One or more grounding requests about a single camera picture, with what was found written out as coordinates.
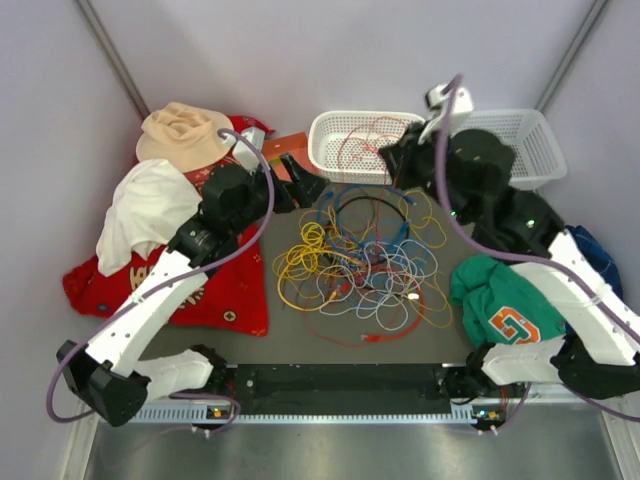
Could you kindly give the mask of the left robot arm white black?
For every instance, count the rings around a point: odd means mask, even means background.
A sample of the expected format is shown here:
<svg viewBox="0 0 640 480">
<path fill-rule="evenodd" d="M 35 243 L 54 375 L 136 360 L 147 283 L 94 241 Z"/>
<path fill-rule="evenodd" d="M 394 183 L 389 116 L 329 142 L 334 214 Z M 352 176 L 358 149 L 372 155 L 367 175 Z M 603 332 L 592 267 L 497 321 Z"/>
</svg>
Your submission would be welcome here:
<svg viewBox="0 0 640 480">
<path fill-rule="evenodd" d="M 204 183 L 196 213 L 169 241 L 150 275 L 90 339 L 65 342 L 57 352 L 55 379 L 113 427 L 132 420 L 149 401 L 187 390 L 216 396 L 226 387 L 222 360 L 206 347 L 143 361 L 141 355 L 174 312 L 219 268 L 258 241 L 240 234 L 268 224 L 274 214 L 311 207 L 329 185 L 290 155 L 281 180 L 264 163 L 250 172 L 230 163 Z"/>
</svg>

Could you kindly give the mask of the white oval perforated basket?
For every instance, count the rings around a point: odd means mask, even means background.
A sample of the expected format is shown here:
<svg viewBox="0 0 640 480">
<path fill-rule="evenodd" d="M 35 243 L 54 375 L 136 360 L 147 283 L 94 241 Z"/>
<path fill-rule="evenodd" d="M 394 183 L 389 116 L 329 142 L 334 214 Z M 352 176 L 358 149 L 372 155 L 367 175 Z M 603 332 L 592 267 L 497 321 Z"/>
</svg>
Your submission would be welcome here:
<svg viewBox="0 0 640 480">
<path fill-rule="evenodd" d="M 406 112 L 333 110 L 317 116 L 308 134 L 308 157 L 334 183 L 389 185 L 378 149 L 399 140 L 422 117 Z"/>
</svg>

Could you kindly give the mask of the blue plaid cloth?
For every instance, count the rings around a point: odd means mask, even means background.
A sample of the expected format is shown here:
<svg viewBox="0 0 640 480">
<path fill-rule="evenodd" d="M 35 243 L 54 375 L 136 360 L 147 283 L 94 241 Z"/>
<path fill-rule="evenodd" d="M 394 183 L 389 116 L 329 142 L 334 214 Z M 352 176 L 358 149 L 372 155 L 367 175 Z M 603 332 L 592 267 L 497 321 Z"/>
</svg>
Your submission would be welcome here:
<svg viewBox="0 0 640 480">
<path fill-rule="evenodd" d="M 582 256 L 612 287 L 617 297 L 624 300 L 624 290 L 619 268 L 613 257 L 604 249 L 596 238 L 582 225 L 567 226 Z"/>
</svg>

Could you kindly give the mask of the beige bucket hat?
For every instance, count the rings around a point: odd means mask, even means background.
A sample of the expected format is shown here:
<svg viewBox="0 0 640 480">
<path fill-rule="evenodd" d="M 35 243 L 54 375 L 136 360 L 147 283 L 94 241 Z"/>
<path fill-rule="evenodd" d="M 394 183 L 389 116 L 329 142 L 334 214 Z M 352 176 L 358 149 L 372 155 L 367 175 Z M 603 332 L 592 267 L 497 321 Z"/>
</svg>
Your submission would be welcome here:
<svg viewBox="0 0 640 480">
<path fill-rule="evenodd" d="M 229 117 L 179 102 L 152 112 L 141 128 L 137 160 L 164 159 L 182 173 L 212 165 L 231 149 L 218 134 L 219 129 L 233 129 Z"/>
</svg>

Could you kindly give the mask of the red patterned cloth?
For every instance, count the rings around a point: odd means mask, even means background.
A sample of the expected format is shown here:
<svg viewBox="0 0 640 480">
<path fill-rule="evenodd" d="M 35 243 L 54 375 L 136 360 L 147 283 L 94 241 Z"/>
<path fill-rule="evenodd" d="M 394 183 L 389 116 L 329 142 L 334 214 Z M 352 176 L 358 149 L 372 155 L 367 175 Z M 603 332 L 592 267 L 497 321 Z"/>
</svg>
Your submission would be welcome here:
<svg viewBox="0 0 640 480">
<path fill-rule="evenodd" d="M 232 130 L 250 138 L 256 146 L 262 145 L 265 135 L 270 132 L 268 127 L 252 117 L 227 117 L 233 124 Z M 224 141 L 231 149 L 221 160 L 196 171 L 181 172 L 200 196 L 206 180 L 216 167 L 252 157 L 245 145 Z M 95 253 L 62 278 L 62 287 L 71 307 L 82 315 L 110 317 L 152 274 L 166 245 L 153 250 L 148 259 L 133 255 L 123 269 L 108 277 L 98 271 Z M 170 322 L 179 326 L 213 327 L 257 337 L 265 336 L 269 321 L 264 262 L 259 245 L 253 245 L 239 258 L 221 267 L 204 286 L 186 298 Z"/>
</svg>

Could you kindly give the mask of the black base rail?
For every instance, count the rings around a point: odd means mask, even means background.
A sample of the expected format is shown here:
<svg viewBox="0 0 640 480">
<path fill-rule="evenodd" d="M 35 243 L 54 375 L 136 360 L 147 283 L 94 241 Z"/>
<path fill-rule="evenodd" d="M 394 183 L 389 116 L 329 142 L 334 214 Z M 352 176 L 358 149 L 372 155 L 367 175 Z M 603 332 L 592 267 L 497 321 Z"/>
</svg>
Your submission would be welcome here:
<svg viewBox="0 0 640 480">
<path fill-rule="evenodd" d="M 497 389 L 464 366 L 242 364 L 219 370 L 193 393 L 231 397 L 246 415 L 394 415 L 442 413 L 452 399 Z"/>
</svg>

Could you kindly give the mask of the white t-shirt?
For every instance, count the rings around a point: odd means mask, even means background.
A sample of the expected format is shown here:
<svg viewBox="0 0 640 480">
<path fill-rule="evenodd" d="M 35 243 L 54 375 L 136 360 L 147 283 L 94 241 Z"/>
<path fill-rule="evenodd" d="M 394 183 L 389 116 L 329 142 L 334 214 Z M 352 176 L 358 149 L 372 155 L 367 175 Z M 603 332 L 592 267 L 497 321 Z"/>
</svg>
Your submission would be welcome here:
<svg viewBox="0 0 640 480">
<path fill-rule="evenodd" d="M 200 195 L 166 159 L 133 167 L 114 190 L 96 245 L 98 271 L 108 277 L 137 254 L 148 259 L 197 210 Z"/>
</svg>

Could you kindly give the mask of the orange square box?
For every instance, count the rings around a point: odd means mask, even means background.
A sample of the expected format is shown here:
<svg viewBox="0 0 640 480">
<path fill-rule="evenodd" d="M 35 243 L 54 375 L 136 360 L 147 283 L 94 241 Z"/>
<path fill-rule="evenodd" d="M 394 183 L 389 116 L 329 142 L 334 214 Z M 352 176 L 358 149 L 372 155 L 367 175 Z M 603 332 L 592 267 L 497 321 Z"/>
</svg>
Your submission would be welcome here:
<svg viewBox="0 0 640 480">
<path fill-rule="evenodd" d="M 308 139 L 305 132 L 270 138 L 264 142 L 262 153 L 281 180 L 289 180 L 290 176 L 278 157 L 288 153 L 307 171 L 314 173 L 314 167 L 308 157 Z"/>
</svg>

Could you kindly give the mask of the white rectangular mesh basket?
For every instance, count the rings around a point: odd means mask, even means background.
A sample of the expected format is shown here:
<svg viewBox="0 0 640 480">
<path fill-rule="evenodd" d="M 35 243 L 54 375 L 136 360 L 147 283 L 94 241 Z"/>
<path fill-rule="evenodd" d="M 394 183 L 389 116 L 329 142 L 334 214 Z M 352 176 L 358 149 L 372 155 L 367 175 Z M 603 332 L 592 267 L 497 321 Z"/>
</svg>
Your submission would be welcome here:
<svg viewBox="0 0 640 480">
<path fill-rule="evenodd" d="M 567 165 L 556 136 L 544 115 L 534 109 L 474 111 L 460 131 L 491 132 L 515 153 L 510 185 L 520 190 L 537 190 L 564 178 Z"/>
</svg>

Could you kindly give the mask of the green shirt orange logo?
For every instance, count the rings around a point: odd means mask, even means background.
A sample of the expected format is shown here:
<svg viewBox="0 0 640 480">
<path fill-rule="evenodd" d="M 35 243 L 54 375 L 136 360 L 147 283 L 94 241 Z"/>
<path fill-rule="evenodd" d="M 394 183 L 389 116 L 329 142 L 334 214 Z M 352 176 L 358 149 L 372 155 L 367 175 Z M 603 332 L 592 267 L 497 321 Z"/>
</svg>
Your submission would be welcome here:
<svg viewBox="0 0 640 480">
<path fill-rule="evenodd" d="M 475 348 L 539 343 L 566 333 L 564 317 L 531 282 L 487 255 L 472 256 L 454 270 L 449 298 L 462 308 Z"/>
</svg>

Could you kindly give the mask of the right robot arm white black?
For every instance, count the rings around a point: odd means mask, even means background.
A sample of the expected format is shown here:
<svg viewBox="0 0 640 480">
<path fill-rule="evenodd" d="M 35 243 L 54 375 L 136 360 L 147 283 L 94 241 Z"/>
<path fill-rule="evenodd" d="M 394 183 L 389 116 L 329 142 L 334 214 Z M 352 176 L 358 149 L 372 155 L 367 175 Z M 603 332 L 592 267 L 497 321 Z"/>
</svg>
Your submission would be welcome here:
<svg viewBox="0 0 640 480">
<path fill-rule="evenodd" d="M 464 239 L 510 275 L 493 336 L 444 378 L 450 395 L 560 384 L 586 401 L 639 389 L 638 316 L 584 259 L 549 204 L 510 183 L 515 154 L 479 129 L 424 134 L 418 123 L 378 151 L 393 185 L 436 200 Z"/>
</svg>

